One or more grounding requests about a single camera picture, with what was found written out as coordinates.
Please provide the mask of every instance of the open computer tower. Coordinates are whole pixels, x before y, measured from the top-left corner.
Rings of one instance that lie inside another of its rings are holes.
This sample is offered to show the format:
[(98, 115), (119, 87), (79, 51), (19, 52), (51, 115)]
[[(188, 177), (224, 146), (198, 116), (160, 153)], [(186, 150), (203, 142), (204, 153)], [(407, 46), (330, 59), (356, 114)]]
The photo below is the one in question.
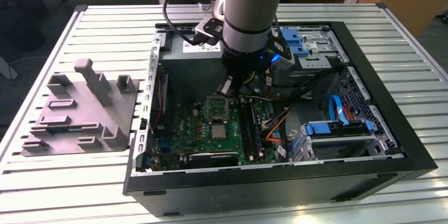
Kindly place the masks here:
[(220, 44), (158, 26), (123, 192), (155, 216), (358, 200), (438, 168), (344, 23), (280, 29), (292, 67), (226, 99)]

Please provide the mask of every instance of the ram slot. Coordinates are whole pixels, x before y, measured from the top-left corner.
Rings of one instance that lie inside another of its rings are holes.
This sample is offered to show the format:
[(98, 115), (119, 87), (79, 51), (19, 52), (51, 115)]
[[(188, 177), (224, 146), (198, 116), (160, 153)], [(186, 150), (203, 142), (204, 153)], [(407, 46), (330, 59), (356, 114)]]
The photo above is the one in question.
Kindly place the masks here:
[(252, 161), (255, 159), (255, 152), (252, 148), (252, 138), (251, 138), (251, 127), (250, 120), (247, 119), (246, 113), (246, 101), (240, 101), (238, 103), (239, 107), (239, 117), (240, 117), (240, 129), (242, 129), (242, 139), (243, 139), (243, 147), (244, 147), (244, 156), (246, 159)]
[(258, 117), (255, 114), (254, 104), (252, 102), (247, 104), (251, 110), (251, 127), (252, 127), (252, 134), (256, 144), (256, 154), (259, 157), (263, 157), (263, 145), (262, 145), (262, 138), (260, 138), (260, 130), (259, 130), (259, 123), (258, 123)]

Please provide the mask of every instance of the motherboard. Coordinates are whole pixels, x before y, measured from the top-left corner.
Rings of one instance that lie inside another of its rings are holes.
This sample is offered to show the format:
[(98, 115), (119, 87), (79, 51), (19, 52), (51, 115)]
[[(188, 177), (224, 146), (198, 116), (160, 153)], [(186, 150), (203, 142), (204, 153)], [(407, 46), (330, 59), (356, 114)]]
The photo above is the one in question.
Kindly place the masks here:
[(160, 169), (275, 163), (275, 148), (262, 141), (268, 116), (267, 104), (256, 99), (211, 95), (176, 104), (174, 135), (159, 138)]

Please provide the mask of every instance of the blue light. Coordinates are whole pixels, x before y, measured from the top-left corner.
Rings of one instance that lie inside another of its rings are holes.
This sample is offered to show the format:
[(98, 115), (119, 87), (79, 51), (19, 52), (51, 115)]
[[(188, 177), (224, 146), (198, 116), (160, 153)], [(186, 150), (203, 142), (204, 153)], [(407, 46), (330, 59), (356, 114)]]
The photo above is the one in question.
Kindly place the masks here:
[(280, 59), (280, 57), (282, 57), (282, 56), (280, 56), (279, 54), (275, 54), (275, 56), (274, 56), (271, 62), (275, 62), (278, 59)]

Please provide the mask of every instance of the slotted aluminum table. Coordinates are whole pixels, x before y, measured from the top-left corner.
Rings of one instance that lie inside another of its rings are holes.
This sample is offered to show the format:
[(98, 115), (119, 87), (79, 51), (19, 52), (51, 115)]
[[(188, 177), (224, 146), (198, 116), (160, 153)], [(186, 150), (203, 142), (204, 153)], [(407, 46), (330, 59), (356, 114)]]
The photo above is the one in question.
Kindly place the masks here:
[[(282, 21), (344, 21), (392, 93), (439, 169), (363, 201), (158, 219), (122, 194), (130, 151), (23, 157), (22, 143), (46, 103), (52, 73), (72, 80), (79, 58), (108, 79), (146, 79), (162, 6), (90, 6), (72, 15), (0, 144), (0, 223), (406, 223), (448, 219), (447, 74), (398, 22), (375, 5), (282, 5)], [(168, 8), (175, 22), (199, 22), (195, 5)], [(136, 106), (135, 115), (142, 108)], [(139, 127), (135, 119), (132, 129)]]

